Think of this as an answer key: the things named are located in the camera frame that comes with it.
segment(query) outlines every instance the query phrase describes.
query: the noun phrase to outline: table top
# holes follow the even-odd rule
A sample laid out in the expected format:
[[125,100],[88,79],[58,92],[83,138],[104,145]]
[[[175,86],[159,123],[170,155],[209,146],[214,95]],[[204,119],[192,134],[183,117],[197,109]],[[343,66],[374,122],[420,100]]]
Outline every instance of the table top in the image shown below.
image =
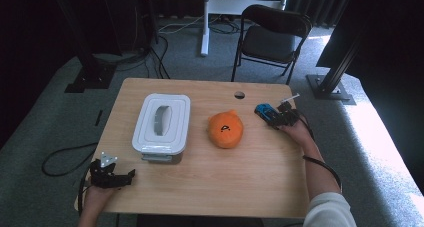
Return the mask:
[[[243,92],[243,99],[235,98]],[[185,94],[191,100],[186,148],[179,164],[141,160],[132,147],[138,115],[151,93]],[[94,158],[117,156],[114,173],[136,170],[132,185],[114,195],[106,212],[297,218],[308,194],[300,148],[254,114],[260,103],[276,107],[288,86],[238,82],[129,78],[121,87]],[[234,149],[208,139],[208,117],[234,109],[244,133]]]

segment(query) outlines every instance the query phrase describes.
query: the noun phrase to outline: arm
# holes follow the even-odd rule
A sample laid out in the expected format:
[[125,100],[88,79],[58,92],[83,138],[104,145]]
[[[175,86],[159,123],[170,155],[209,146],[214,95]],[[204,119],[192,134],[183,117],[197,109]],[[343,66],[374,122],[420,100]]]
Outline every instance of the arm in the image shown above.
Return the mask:
[[[302,121],[298,120],[293,126],[281,126],[280,129],[287,133],[302,148],[306,156],[324,162],[318,146]],[[305,172],[309,200],[322,193],[341,193],[334,176],[324,167],[306,161]]]
[[96,186],[89,187],[85,195],[84,208],[78,227],[95,227],[100,213],[116,190],[115,188],[103,189]]

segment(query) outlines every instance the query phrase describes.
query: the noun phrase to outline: human hand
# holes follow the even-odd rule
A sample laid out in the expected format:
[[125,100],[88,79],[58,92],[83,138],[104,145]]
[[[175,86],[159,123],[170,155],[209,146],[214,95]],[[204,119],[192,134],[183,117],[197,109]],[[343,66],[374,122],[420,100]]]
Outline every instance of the human hand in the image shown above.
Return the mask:
[[297,120],[293,126],[278,126],[280,130],[288,134],[300,147],[306,147],[315,144],[308,127],[305,125],[306,119],[300,116],[302,120]]
[[83,212],[90,212],[90,215],[99,215],[117,190],[117,188],[103,189],[92,185],[86,190]]
[[117,190],[118,188],[103,189],[94,185],[88,187],[78,227],[96,226],[97,218]]

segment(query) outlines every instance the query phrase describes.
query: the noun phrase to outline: white sleeve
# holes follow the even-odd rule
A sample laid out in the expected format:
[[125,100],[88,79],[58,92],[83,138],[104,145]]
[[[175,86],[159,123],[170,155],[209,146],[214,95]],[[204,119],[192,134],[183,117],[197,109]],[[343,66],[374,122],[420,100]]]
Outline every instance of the white sleeve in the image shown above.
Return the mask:
[[303,226],[351,227],[356,223],[343,195],[323,193],[311,200]]

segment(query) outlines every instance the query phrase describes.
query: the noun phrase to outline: chair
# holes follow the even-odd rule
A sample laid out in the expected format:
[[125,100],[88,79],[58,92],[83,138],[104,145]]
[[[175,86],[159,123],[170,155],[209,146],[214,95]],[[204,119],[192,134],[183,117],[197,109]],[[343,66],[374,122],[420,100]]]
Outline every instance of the chair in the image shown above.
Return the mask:
[[[245,22],[252,25],[245,32]],[[240,37],[234,59],[231,82],[241,60],[281,67],[284,76],[290,69],[286,84],[290,83],[300,49],[312,29],[306,15],[274,9],[263,5],[247,7],[241,16]]]

